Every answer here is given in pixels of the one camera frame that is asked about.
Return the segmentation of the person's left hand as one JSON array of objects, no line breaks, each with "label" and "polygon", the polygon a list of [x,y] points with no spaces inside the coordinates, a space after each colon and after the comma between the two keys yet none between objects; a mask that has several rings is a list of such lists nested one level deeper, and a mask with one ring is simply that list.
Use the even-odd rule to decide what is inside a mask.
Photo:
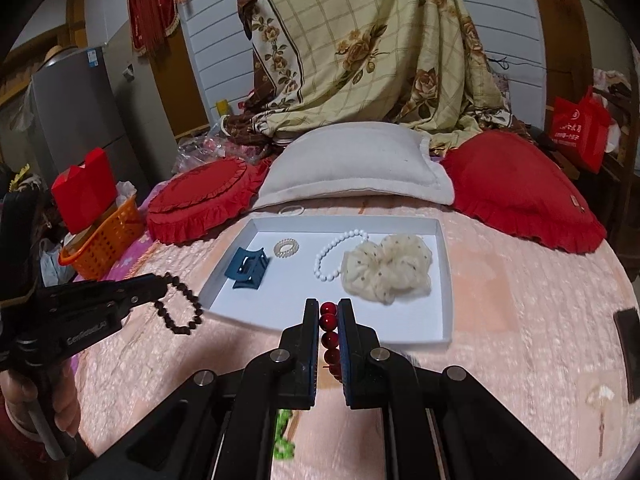
[{"label": "person's left hand", "polygon": [[[81,414],[72,361],[62,364],[58,378],[53,382],[52,406],[54,421],[59,430],[76,437]],[[35,426],[27,413],[27,404],[37,399],[37,388],[27,378],[6,370],[1,373],[1,392],[6,412],[12,424],[23,434],[35,434]]]}]

